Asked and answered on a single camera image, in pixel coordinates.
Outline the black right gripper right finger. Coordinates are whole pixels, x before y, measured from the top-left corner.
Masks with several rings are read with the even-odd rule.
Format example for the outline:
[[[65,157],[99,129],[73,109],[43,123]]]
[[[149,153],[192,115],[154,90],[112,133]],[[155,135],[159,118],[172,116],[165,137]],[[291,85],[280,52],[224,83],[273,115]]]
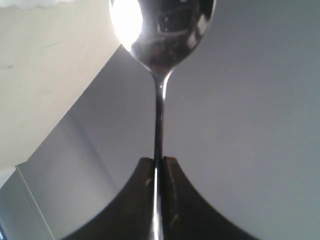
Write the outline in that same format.
[[[162,167],[162,226],[165,240],[255,240],[215,210],[194,188],[178,160]]]

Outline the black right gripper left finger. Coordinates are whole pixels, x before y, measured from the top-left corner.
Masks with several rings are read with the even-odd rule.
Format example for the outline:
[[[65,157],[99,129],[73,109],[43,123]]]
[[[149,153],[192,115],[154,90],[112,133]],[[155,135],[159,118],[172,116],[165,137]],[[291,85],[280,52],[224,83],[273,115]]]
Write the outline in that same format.
[[[154,163],[143,157],[117,196],[66,240],[148,240],[152,225]]]

